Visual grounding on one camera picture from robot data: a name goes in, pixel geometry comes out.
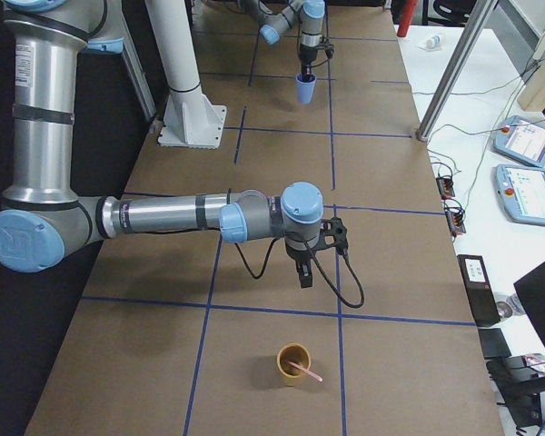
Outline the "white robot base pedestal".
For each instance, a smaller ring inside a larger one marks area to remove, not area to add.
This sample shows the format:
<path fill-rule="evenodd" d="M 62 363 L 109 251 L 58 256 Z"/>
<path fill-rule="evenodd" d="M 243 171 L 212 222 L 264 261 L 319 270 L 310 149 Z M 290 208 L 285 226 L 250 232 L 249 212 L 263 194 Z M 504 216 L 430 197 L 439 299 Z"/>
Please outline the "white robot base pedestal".
<path fill-rule="evenodd" d="M 170 95 L 158 137 L 162 146 L 216 149 L 227 108 L 203 93 L 184 1 L 147 1 Z"/>

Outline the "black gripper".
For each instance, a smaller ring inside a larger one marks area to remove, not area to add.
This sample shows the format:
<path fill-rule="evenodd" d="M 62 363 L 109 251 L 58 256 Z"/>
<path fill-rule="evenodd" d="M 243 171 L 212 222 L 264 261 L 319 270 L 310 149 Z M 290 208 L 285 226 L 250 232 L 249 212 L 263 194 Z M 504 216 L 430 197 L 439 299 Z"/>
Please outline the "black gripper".
<path fill-rule="evenodd" d="M 285 251 L 295 261 L 296 271 L 302 289 L 312 287 L 311 261 L 314 254 L 313 248 L 303 242 L 295 241 L 289 237 L 284 238 Z"/>
<path fill-rule="evenodd" d="M 302 67 L 302 82 L 311 81 L 310 68 L 317 59 L 318 50 L 315 46 L 299 45 L 298 56 Z"/>

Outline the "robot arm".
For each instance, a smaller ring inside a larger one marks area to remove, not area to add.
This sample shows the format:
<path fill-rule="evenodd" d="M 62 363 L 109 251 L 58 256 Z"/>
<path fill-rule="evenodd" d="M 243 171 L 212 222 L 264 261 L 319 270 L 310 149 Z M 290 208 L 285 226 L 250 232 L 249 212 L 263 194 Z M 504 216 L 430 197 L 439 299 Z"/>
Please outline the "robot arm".
<path fill-rule="evenodd" d="M 274 45 L 295 26 L 301 29 L 298 43 L 298 58 L 301 64 L 299 78 L 308 84 L 314 81 L 313 62 L 319 51 L 324 50 L 325 38 L 322 25 L 325 17 L 325 2 L 318 0 L 288 1 L 279 12 L 273 12 L 263 1 L 237 1 L 242 12 L 249 15 L 259 26 L 259 33 L 269 44 Z"/>
<path fill-rule="evenodd" d="M 10 105 L 15 91 L 14 64 L 15 39 L 3 23 L 0 6 L 0 196 L 13 176 L 14 122 Z M 156 132 L 144 120 L 119 57 L 81 55 L 78 64 L 79 121 L 73 139 L 71 175 L 75 190 L 88 195 L 117 195 L 132 185 L 132 175 L 141 181 L 158 182 L 158 167 L 150 162 L 144 162 L 140 168 L 135 166 L 141 151 L 157 151 L 170 159 L 164 178 L 169 193 L 191 192 L 190 185 L 178 188 L 176 183 L 183 181 L 193 168 L 203 170 L 206 177 L 196 182 L 198 186 L 208 190 L 222 188 L 216 178 L 233 172 L 234 132 L 225 134 L 221 152 L 186 149 L 179 159 L 177 149 L 156 144 Z M 279 193 L 291 182 L 321 182 L 318 170 L 327 150 L 313 139 L 298 147 L 288 134 L 263 132 L 249 151 L 252 160 L 246 172 L 252 178 L 241 185 L 244 189 Z M 98 243 L 93 243 L 40 273 L 12 272 L 0 264 L 0 293 L 79 291 L 87 281 L 98 248 Z"/>

